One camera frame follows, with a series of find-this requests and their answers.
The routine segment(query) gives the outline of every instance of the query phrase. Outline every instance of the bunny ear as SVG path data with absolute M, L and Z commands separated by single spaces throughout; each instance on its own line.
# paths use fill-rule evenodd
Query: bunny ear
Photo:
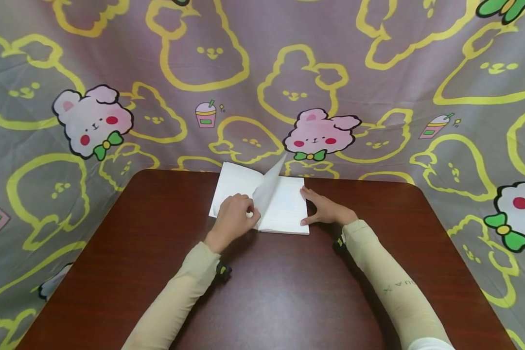
M 86 96 L 93 97 L 99 103 L 112 104 L 119 99 L 119 92 L 107 85 L 98 85 L 86 92 Z
M 60 121 L 64 123 L 63 119 L 66 117 L 66 112 L 76 106 L 81 99 L 82 95 L 80 95 L 78 91 L 70 89 L 64 90 L 52 103 L 52 111 L 59 117 Z
M 303 111 L 298 115 L 298 121 L 301 123 L 304 122 L 314 122 L 321 119 L 326 119 L 329 115 L 322 108 L 313 108 L 310 110 Z
M 343 117 L 332 117 L 334 127 L 340 130 L 352 130 L 362 124 L 362 121 L 355 115 L 344 115 Z

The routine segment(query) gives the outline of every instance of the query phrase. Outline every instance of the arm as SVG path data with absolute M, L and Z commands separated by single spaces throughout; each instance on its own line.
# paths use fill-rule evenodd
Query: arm
M 247 218 L 248 211 L 253 212 L 251 218 Z M 167 350 L 196 301 L 214 280 L 220 253 L 252 229 L 259 218 L 259 211 L 247 195 L 236 194 L 224 200 L 204 242 L 188 253 L 181 269 L 142 315 L 122 350 Z
M 310 189 L 303 188 L 301 194 L 317 207 L 317 213 L 303 220 L 302 225 L 321 221 L 338 222 L 343 226 L 348 252 L 389 314 L 402 349 L 453 349 L 448 345 L 450 342 L 445 329 L 424 294 L 385 250 L 366 222 L 359 220 L 354 211 Z
M 203 242 L 192 248 L 181 269 L 142 315 L 122 350 L 167 350 L 196 301 L 210 287 L 219 258 Z

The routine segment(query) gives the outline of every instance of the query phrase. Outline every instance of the white paper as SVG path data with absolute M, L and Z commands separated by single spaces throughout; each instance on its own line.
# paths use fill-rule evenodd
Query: white paper
M 279 177 L 274 195 L 260 222 L 261 231 L 309 234 L 309 226 L 299 224 L 307 217 L 307 204 L 299 193 L 303 184 L 302 177 Z
M 255 204 L 256 209 L 261 213 L 261 218 L 266 215 L 266 210 L 269 207 L 270 200 L 278 184 L 278 176 L 280 176 L 280 170 L 284 165 L 284 160 L 286 159 L 286 154 L 282 156 L 280 161 L 276 163 L 273 167 L 270 168 L 262 178 L 262 182 L 253 192 L 253 203 Z
M 251 197 L 255 188 L 261 183 L 262 177 L 261 173 L 245 166 L 230 162 L 223 163 L 208 215 L 217 217 L 220 205 L 230 195 L 241 193 Z

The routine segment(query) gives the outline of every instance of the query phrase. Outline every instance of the pink bunny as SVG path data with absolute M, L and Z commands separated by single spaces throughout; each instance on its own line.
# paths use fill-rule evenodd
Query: pink bunny
M 298 115 L 294 129 L 283 141 L 286 150 L 295 153 L 295 160 L 322 161 L 327 154 L 342 151 L 354 142 L 351 130 L 362 123 L 358 117 L 328 117 L 321 108 Z
M 83 97 L 78 91 L 64 90 L 52 107 L 64 126 L 70 150 L 84 159 L 95 154 L 102 161 L 133 127 L 132 113 L 119 104 L 119 92 L 107 85 L 96 86 Z

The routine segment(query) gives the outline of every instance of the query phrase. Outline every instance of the yellow bunny outline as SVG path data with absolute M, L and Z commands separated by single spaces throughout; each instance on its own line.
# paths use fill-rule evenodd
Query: yellow bunny outline
M 465 146 L 471 151 L 472 157 L 475 161 L 476 170 L 479 174 L 480 181 L 483 183 L 486 193 L 475 195 L 471 192 L 467 191 L 459 191 L 455 190 L 453 188 L 441 188 L 441 187 L 435 187 L 432 182 L 430 181 L 429 175 L 434 174 L 437 175 L 436 171 L 433 169 L 432 164 L 437 164 L 437 156 L 433 153 L 433 150 L 438 146 L 438 144 L 442 143 L 443 141 L 447 140 L 455 140 L 460 141 L 461 143 L 465 144 Z M 430 158 L 430 161 L 428 164 L 422 163 L 417 160 L 418 157 L 421 156 L 428 156 Z M 475 144 L 467 139 L 465 136 L 459 135 L 459 134 L 447 134 L 440 136 L 436 138 L 432 143 L 429 144 L 428 148 L 424 152 L 418 152 L 417 154 L 414 154 L 410 157 L 409 163 L 414 165 L 419 165 L 423 167 L 425 170 L 422 173 L 422 176 L 426 180 L 426 183 L 429 187 L 435 189 L 439 192 L 446 192 L 446 193 L 456 193 L 458 195 L 462 195 L 465 197 L 468 197 L 472 200 L 475 200 L 476 202 L 484 202 L 485 200 L 492 200 L 497 195 L 496 186 L 492 183 L 490 178 L 488 177 L 488 173 L 486 172 L 486 168 L 484 167 L 484 159 L 482 157 L 482 154 L 480 154 L 480 151 L 478 148 L 476 148 Z
M 123 148 L 127 146 L 132 147 L 132 150 L 128 152 L 123 152 Z M 111 184 L 111 186 L 115 189 L 115 191 L 122 192 L 126 188 L 126 186 L 119 186 L 117 182 L 113 180 L 113 178 L 107 172 L 105 172 L 105 170 L 103 169 L 105 166 L 105 163 L 107 163 L 108 159 L 112 159 L 113 163 L 115 163 L 116 159 L 119 158 L 120 155 L 122 155 L 123 157 L 127 157 L 127 156 L 131 156 L 135 154 L 143 155 L 153 160 L 154 162 L 153 165 L 151 167 L 148 167 L 147 169 L 157 169 L 160 165 L 159 159 L 156 158 L 156 156 L 152 154 L 141 151 L 140 145 L 136 143 L 132 143 L 132 142 L 123 143 L 117 148 L 117 150 L 113 154 L 106 156 L 103 162 L 101 162 L 99 165 L 99 175 L 103 177 L 105 180 L 107 180 L 109 184 Z
M 274 61 L 272 71 L 266 76 L 265 80 L 257 87 L 257 97 L 259 99 L 259 103 L 263 108 L 265 108 L 265 110 L 268 113 L 280 119 L 282 122 L 292 125 L 296 122 L 296 118 L 287 117 L 275 110 L 272 106 L 270 106 L 270 104 L 268 104 L 265 101 L 264 96 L 264 89 L 271 86 L 274 81 L 274 78 L 276 78 L 280 74 L 280 68 L 285 62 L 286 55 L 295 51 L 303 52 L 306 55 L 307 60 L 309 62 L 306 66 L 302 67 L 301 70 L 309 70 L 313 73 L 317 73 L 318 75 L 315 78 L 315 84 L 317 84 L 317 86 L 322 90 L 329 92 L 329 97 L 331 99 L 331 108 L 328 111 L 328 114 L 334 117 L 336 115 L 336 112 L 338 111 L 338 99 L 336 97 L 336 90 L 342 88 L 348 83 L 348 72 L 346 68 L 339 63 L 317 63 L 315 60 L 313 49 L 311 49 L 305 44 L 290 45 L 280 49 L 280 51 L 278 52 L 277 59 Z M 340 76 L 340 80 L 333 84 L 325 84 L 321 81 L 321 74 L 319 73 L 319 70 L 335 70 L 336 73 Z
M 202 161 L 206 161 L 206 162 L 210 162 L 214 165 L 217 165 L 219 167 L 222 167 L 222 163 L 218 162 L 218 161 L 215 161 L 214 159 L 212 158 L 208 158 L 208 157 L 200 157 L 200 156 L 180 156 L 178 159 L 177 159 L 177 165 L 179 167 L 177 168 L 173 168 L 171 170 L 176 170 L 176 171 L 182 171 L 182 172 L 189 172 L 190 170 L 186 169 L 185 168 L 185 161 L 187 160 L 202 160 Z
M 511 329 L 507 329 L 507 328 L 506 328 L 506 332 L 507 332 L 509 338 L 511 338 L 511 340 L 516 342 L 517 346 L 521 350 L 525 350 L 525 343 L 523 342 L 523 340 L 521 340 L 521 338 L 519 337 L 519 335 L 517 335 L 516 332 L 512 331 Z
M 465 227 L 465 225 L 467 225 L 471 221 L 478 222 L 482 227 L 482 236 L 478 237 L 478 239 L 484 242 L 488 247 L 492 249 L 492 251 L 488 252 L 488 260 L 490 260 L 491 264 L 499 272 L 502 273 L 502 278 L 504 279 L 504 283 L 507 288 L 507 293 L 501 298 L 496 298 L 485 292 L 482 288 L 480 288 L 480 290 L 484 294 L 484 297 L 492 304 L 502 307 L 503 309 L 509 309 L 515 304 L 515 301 L 517 299 L 515 287 L 513 287 L 513 284 L 511 283 L 510 276 L 518 277 L 520 273 L 519 265 L 517 264 L 517 259 L 515 258 L 513 253 L 491 240 L 490 235 L 488 235 L 488 226 L 484 224 L 484 221 L 481 218 L 471 214 L 465 216 L 463 220 L 461 220 L 457 225 L 455 225 L 451 229 L 448 229 L 447 235 L 450 237 L 453 235 L 457 235 L 457 233 L 461 231 Z M 494 258 L 494 248 L 507 255 L 511 267 L 505 267 L 498 264 L 498 262 Z
M 513 102 L 518 102 L 520 100 L 525 99 L 525 91 L 519 91 L 519 92 L 513 92 L 509 93 L 508 95 L 502 95 L 502 96 L 464 96 L 464 97 L 457 97 L 454 99 L 446 99 L 443 97 L 443 91 L 457 75 L 457 73 L 465 66 L 466 63 L 468 63 L 470 60 L 473 60 L 480 55 L 482 55 L 486 50 L 488 50 L 492 44 L 494 43 L 494 38 L 497 36 L 504 34 L 504 33 L 517 33 L 520 31 L 520 29 L 517 27 L 517 21 L 525 15 L 525 11 L 518 17 L 518 19 L 509 25 L 503 25 L 501 21 L 498 22 L 491 22 L 482 27 L 478 32 L 473 34 L 465 42 L 462 48 L 463 55 L 465 58 L 462 60 L 462 62 L 457 66 L 457 68 L 452 71 L 447 78 L 445 78 L 442 82 L 442 84 L 437 88 L 433 102 L 437 105 L 502 105 L 502 104 L 508 104 Z M 475 41 L 479 40 L 484 34 L 486 34 L 490 30 L 499 30 L 497 34 L 495 34 L 494 37 L 490 39 L 490 41 L 482 48 L 475 50 L 474 43 Z
M 92 29 L 80 29 L 68 23 L 63 7 L 71 5 L 70 0 L 44 0 L 52 3 L 52 10 L 56 21 L 62 29 L 68 33 L 78 34 L 86 37 L 98 37 L 107 28 L 108 22 L 119 15 L 124 15 L 128 11 L 130 0 L 119 0 L 115 5 L 107 5 L 105 11 L 99 13 L 99 20 L 93 23 Z
M 371 122 L 363 122 L 361 126 L 366 126 L 367 129 L 364 130 L 362 133 L 359 134 L 352 134 L 354 137 L 364 137 L 366 136 L 370 130 L 376 130 L 376 129 L 385 129 L 387 126 L 384 126 L 383 123 L 387 121 L 389 117 L 391 117 L 392 114 L 401 113 L 404 115 L 404 125 L 402 126 L 402 137 L 404 137 L 404 140 L 400 144 L 399 148 L 397 148 L 395 151 L 392 151 L 390 154 L 384 155 L 383 157 L 374 158 L 374 159 L 358 159 L 358 158 L 351 158 L 349 156 L 344 155 L 343 152 L 335 152 L 335 155 L 341 159 L 347 160 L 348 162 L 352 163 L 358 163 L 358 164 L 369 164 L 369 163 L 377 163 L 380 161 L 383 161 L 385 159 L 389 159 L 392 156 L 398 154 L 398 152 L 402 151 L 403 148 L 406 146 L 408 141 L 410 140 L 410 122 L 412 122 L 412 115 L 414 114 L 414 111 L 407 108 L 393 108 L 392 110 L 388 111 L 381 117 L 381 119 L 377 122 L 377 124 L 373 124 Z
M 517 150 L 517 130 L 523 128 L 525 125 L 525 114 L 521 115 L 515 123 L 513 123 L 508 132 L 506 133 L 506 139 L 508 144 L 508 154 L 509 159 L 515 169 L 517 169 L 518 172 L 525 175 L 525 163 L 521 159 L 519 155 L 519 151 Z
M 33 60 L 29 54 L 22 50 L 23 47 L 31 43 L 40 43 L 46 47 L 50 47 L 51 53 L 49 55 L 49 59 L 44 61 Z M 27 63 L 31 64 L 31 66 L 44 70 L 56 69 L 60 74 L 67 77 L 72 82 L 72 84 L 74 84 L 74 87 L 78 92 L 80 92 L 82 95 L 86 93 L 86 88 L 84 87 L 82 81 L 60 63 L 60 58 L 63 55 L 62 47 L 50 40 L 48 37 L 42 36 L 40 34 L 28 34 L 12 41 L 12 44 L 9 44 L 5 38 L 0 36 L 0 45 L 2 48 L 4 48 L 4 51 L 0 55 L 1 58 L 6 58 L 8 56 L 17 54 L 25 54 Z M 59 125 L 56 116 L 53 115 L 52 111 L 50 114 L 52 117 L 35 122 L 8 121 L 2 118 L 2 115 L 0 114 L 0 126 L 2 128 L 11 130 L 39 130 Z
M 233 147 L 235 147 L 234 144 L 224 139 L 224 129 L 226 125 L 232 122 L 248 122 L 254 126 L 258 126 L 259 129 L 262 129 L 262 131 L 266 133 L 268 137 L 270 137 L 270 139 L 278 147 L 278 149 L 276 151 L 266 152 L 265 154 L 261 156 L 256 156 L 255 158 L 247 162 L 237 159 L 236 155 L 240 155 L 241 152 L 233 151 Z M 266 126 L 262 125 L 259 121 L 256 121 L 255 119 L 246 118 L 246 117 L 238 117 L 238 116 L 228 117 L 228 118 L 225 118 L 222 122 L 220 122 L 216 132 L 218 134 L 218 141 L 209 143 L 208 148 L 210 148 L 210 150 L 217 155 L 230 155 L 231 159 L 233 159 L 233 161 L 236 163 L 253 164 L 255 162 L 260 161 L 260 159 L 266 158 L 268 156 L 280 155 L 282 151 L 284 151 L 284 145 L 281 143 L 281 141 L 278 140 L 276 136 L 274 136 L 274 134 L 271 133 L 270 130 L 266 128 Z M 226 146 L 228 146 L 229 150 L 228 151 L 217 151 L 215 148 L 221 144 L 225 144 Z
M 395 14 L 396 7 L 398 0 L 388 0 L 389 1 L 389 11 L 387 15 L 383 18 L 383 21 L 386 21 L 387 19 L 391 18 L 393 14 Z M 395 66 L 395 64 L 399 63 L 403 59 L 408 58 L 410 55 L 413 54 L 414 51 L 417 49 L 421 49 L 426 47 L 429 44 L 432 44 L 434 41 L 441 41 L 446 40 L 455 34 L 457 34 L 465 25 L 468 23 L 471 19 L 475 17 L 476 14 L 476 8 L 479 5 L 479 0 L 467 0 L 466 3 L 466 11 L 465 14 L 457 19 L 453 26 L 450 27 L 450 29 L 447 29 L 444 32 L 439 33 L 430 33 L 427 37 L 423 38 L 422 40 L 418 41 L 417 43 L 410 44 L 409 47 L 406 48 L 405 51 L 402 53 L 396 54 L 390 61 L 386 63 L 380 63 L 375 62 L 374 56 L 377 53 L 377 48 L 383 41 L 389 41 L 391 40 L 391 36 L 387 33 L 387 30 L 385 30 L 385 27 L 383 26 L 383 23 L 381 23 L 379 29 L 375 29 L 371 25 L 369 25 L 366 22 L 366 16 L 369 12 L 369 3 L 371 0 L 362 0 L 362 4 L 360 6 L 360 10 L 358 11 L 358 15 L 356 15 L 356 27 L 357 29 L 369 36 L 370 38 L 373 38 L 373 43 L 369 47 L 369 51 L 366 54 L 366 66 L 369 69 L 373 70 L 388 70 Z
M 316 172 L 331 173 L 333 175 L 333 178 L 340 178 L 340 174 L 332 169 L 334 164 L 329 161 L 321 161 L 321 162 L 313 163 L 313 164 L 307 164 L 306 162 L 300 161 L 300 160 L 291 160 L 291 161 L 285 162 L 284 164 L 285 164 L 285 175 L 286 176 L 291 176 L 293 163 L 300 163 L 304 168 L 310 168 L 310 169 L 315 170 Z
M 67 246 L 60 248 L 59 250 L 55 251 L 53 254 L 45 258 L 42 262 L 37 264 L 33 269 L 29 270 L 28 272 L 24 273 L 22 276 L 18 277 L 18 279 L 11 281 L 5 286 L 2 286 L 0 288 L 0 295 L 6 290 L 8 290 L 8 288 L 13 287 L 16 284 L 20 283 L 21 281 L 26 280 L 29 277 L 33 276 L 35 273 L 39 272 L 45 266 L 49 265 L 56 259 L 60 258 L 62 255 L 70 253 L 71 251 L 74 251 L 74 250 L 83 249 L 85 246 L 86 246 L 86 242 L 79 241 L 79 242 L 68 244 Z M 25 320 L 25 318 L 30 317 L 30 316 L 37 316 L 37 310 L 33 308 L 25 309 L 22 312 L 20 312 L 14 319 L 0 318 L 0 328 L 5 328 L 8 331 L 8 333 L 6 333 L 5 338 L 2 340 L 0 344 L 0 350 L 13 350 L 15 349 L 16 346 L 19 345 L 21 339 L 25 335 L 25 332 L 17 340 L 12 341 L 12 337 L 14 336 L 14 334 L 16 334 L 16 331 L 19 328 L 19 324 L 22 323 L 22 321 Z
M 181 132 L 177 136 L 173 136 L 173 137 L 153 137 L 153 136 L 141 134 L 135 131 L 134 129 L 131 129 L 130 134 L 136 137 L 140 137 L 140 139 L 146 139 L 146 140 L 154 141 L 157 143 L 163 143 L 163 144 L 179 142 L 181 140 L 184 140 L 188 134 L 187 125 L 185 123 L 185 120 L 181 118 L 179 115 L 177 115 L 177 113 L 175 113 L 175 111 L 172 110 L 169 106 L 167 106 L 167 103 L 165 102 L 163 97 L 161 97 L 161 95 L 159 94 L 159 91 L 157 91 L 156 88 L 149 86 L 147 84 L 144 84 L 143 82 L 135 81 L 132 85 L 132 92 L 121 92 L 120 93 L 120 96 L 130 97 L 130 104 L 126 108 L 132 111 L 136 107 L 136 103 L 134 103 L 133 100 L 145 100 L 146 99 L 144 96 L 141 96 L 140 94 L 138 94 L 138 90 L 140 90 L 140 88 L 142 87 L 149 90 L 152 93 L 152 95 L 154 95 L 154 98 L 158 100 L 159 106 L 162 107 L 167 112 L 170 118 L 173 118 L 175 121 L 179 123 Z
M 146 24 L 152 32 L 156 33 L 162 38 L 162 48 L 159 53 L 159 66 L 163 71 L 163 75 L 166 77 L 167 81 L 171 83 L 175 88 L 184 90 L 184 91 L 211 91 L 216 89 L 228 88 L 230 86 L 239 84 L 241 81 L 245 80 L 250 73 L 249 69 L 249 55 L 247 51 L 240 45 L 239 40 L 237 39 L 236 34 L 229 28 L 229 22 L 226 13 L 222 8 L 221 0 L 213 0 L 214 6 L 216 8 L 216 14 L 222 20 L 222 29 L 226 32 L 231 40 L 232 46 L 237 50 L 241 55 L 241 62 L 243 70 L 234 75 L 233 77 L 221 80 L 221 81 L 212 81 L 205 84 L 192 85 L 186 84 L 180 81 L 170 69 L 169 66 L 169 52 L 170 52 L 170 42 L 173 40 L 179 40 L 187 31 L 186 23 L 180 19 L 181 26 L 174 30 L 173 32 L 168 32 L 162 26 L 158 25 L 155 21 L 155 17 L 159 15 L 159 11 L 162 8 L 170 8 L 172 10 L 179 10 L 182 12 L 181 18 L 187 16 L 202 16 L 198 11 L 192 7 L 192 2 L 188 6 L 178 6 L 173 1 L 170 0 L 152 0 L 148 6 L 148 11 L 146 12 Z
M 360 176 L 358 178 L 358 180 L 363 180 L 366 177 L 374 176 L 374 175 L 394 175 L 394 176 L 398 176 L 398 177 L 401 177 L 403 180 L 405 180 L 407 184 L 411 184 L 411 185 L 416 186 L 412 176 L 410 176 L 407 173 L 403 173 L 403 172 L 373 172 L 373 173 L 366 173 L 366 174 L 363 174 L 362 176 Z
M 82 175 L 79 181 L 81 188 L 80 198 L 83 199 L 84 213 L 80 220 L 78 220 L 78 222 L 76 222 L 74 225 L 70 224 L 72 213 L 68 214 L 67 217 L 61 222 L 59 222 L 60 217 L 57 214 L 49 214 L 40 220 L 33 214 L 29 213 L 29 210 L 27 210 L 23 206 L 21 199 L 19 198 L 18 185 L 21 178 L 23 178 L 31 170 L 37 169 L 42 165 L 46 165 L 48 163 L 53 162 L 75 163 L 80 169 Z M 33 232 L 31 232 L 31 235 L 27 237 L 27 239 L 23 243 L 23 250 L 35 251 L 38 248 L 42 247 L 43 244 L 48 242 L 49 239 L 53 238 L 53 236 L 55 236 L 61 229 L 66 232 L 70 232 L 77 228 L 78 225 L 80 225 L 84 221 L 84 219 L 89 214 L 89 197 L 86 193 L 86 177 L 87 169 L 83 159 L 68 153 L 51 153 L 39 156 L 37 158 L 31 159 L 30 161 L 22 165 L 13 174 L 11 174 L 6 184 L 6 192 L 8 194 L 8 198 L 10 200 L 12 209 L 15 211 L 16 215 L 21 220 L 27 222 L 33 227 Z M 50 233 L 45 239 L 41 240 L 40 242 L 35 242 L 35 238 L 41 232 L 42 228 L 50 222 L 54 222 L 55 224 L 57 224 L 57 228 L 52 233 Z

